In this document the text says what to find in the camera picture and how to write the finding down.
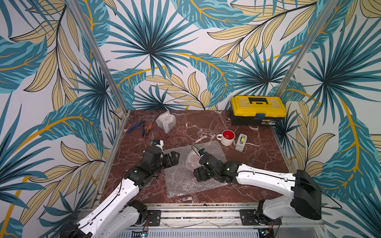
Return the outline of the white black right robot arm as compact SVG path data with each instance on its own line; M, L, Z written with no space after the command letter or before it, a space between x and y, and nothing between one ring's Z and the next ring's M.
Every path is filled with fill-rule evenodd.
M281 217L297 215L310 220L321 219L322 192L307 172L278 173L232 161L223 163L203 149L197 155L200 167L193 174L198 182L214 179L226 184L261 187L281 195L259 202L252 217L255 223L272 225Z

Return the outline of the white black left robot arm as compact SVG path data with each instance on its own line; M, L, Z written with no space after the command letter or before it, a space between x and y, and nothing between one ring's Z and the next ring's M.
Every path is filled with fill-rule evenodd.
M113 238L123 230L148 222L147 206L132 200L163 169L178 165L180 153L163 152L154 143L143 158L128 169L117 188L92 212L76 224L69 223L60 231L61 238Z

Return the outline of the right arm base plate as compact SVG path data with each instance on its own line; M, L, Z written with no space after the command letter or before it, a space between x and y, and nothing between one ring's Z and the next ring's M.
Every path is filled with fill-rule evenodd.
M239 210L240 219L243 226L254 226L254 225L269 225L277 226L281 225L281 218L271 219L258 212L256 209L241 209Z

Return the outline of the clear bubble wrap sheet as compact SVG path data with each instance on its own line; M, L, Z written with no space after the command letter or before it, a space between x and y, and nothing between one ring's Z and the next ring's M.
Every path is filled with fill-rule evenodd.
M165 133L169 133L176 125L176 117L174 114L166 111L156 119L156 123Z
M199 168L199 157L191 146L168 149L165 153L177 152L180 154L179 163L164 170L168 198L188 195L222 187L223 183L214 179L198 182L193 172Z

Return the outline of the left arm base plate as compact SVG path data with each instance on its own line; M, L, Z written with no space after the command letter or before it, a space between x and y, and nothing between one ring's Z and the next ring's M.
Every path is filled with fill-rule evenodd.
M159 227L161 222L161 210L147 210L142 214L142 226Z

